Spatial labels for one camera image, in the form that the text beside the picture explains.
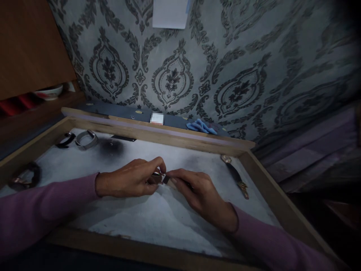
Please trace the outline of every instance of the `white bowl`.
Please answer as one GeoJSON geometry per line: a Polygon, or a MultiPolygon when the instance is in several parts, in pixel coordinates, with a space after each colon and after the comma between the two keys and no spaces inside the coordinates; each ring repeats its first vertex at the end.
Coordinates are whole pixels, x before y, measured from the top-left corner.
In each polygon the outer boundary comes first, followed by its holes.
{"type": "Polygon", "coordinates": [[[44,90],[35,91],[35,95],[44,100],[55,100],[63,90],[63,85],[56,85],[44,90]]]}

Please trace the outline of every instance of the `pink sleeve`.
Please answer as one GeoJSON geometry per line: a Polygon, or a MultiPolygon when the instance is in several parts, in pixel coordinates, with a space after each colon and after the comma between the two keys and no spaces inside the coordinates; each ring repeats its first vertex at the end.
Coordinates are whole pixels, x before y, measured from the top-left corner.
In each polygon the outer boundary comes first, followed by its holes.
{"type": "Polygon", "coordinates": [[[233,205],[238,216],[234,238],[271,270],[337,270],[333,261],[277,227],[265,224],[233,205]]]}
{"type": "Polygon", "coordinates": [[[0,198],[0,262],[36,243],[73,210],[98,199],[97,175],[0,198]]]}

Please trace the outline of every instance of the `blue cloth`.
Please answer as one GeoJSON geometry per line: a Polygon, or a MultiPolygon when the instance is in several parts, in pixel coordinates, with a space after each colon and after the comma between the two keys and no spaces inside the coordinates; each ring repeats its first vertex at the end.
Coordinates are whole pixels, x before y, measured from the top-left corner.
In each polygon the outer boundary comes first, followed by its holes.
{"type": "Polygon", "coordinates": [[[197,131],[197,132],[204,132],[206,134],[217,134],[217,132],[213,128],[208,128],[207,125],[204,124],[203,121],[197,119],[193,123],[187,123],[187,128],[189,130],[197,131]]]}

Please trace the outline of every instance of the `gray wallpaper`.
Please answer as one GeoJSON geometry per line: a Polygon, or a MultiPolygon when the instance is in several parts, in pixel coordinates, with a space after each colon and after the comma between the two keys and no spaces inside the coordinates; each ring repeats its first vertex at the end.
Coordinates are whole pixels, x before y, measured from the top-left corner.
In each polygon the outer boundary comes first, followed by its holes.
{"type": "Polygon", "coordinates": [[[217,122],[259,145],[358,92],[359,42],[336,3],[193,0],[175,30],[152,27],[152,0],[49,0],[87,98],[217,122]]]}

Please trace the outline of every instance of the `damask wallpaper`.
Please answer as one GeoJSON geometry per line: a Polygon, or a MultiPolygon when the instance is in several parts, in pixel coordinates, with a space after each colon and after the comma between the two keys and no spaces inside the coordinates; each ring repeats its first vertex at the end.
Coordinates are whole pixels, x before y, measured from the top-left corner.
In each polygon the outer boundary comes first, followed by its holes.
{"type": "Polygon", "coordinates": [[[176,30],[152,27],[152,0],[49,0],[89,99],[218,122],[259,145],[357,94],[359,41],[337,3],[193,0],[176,30]]]}

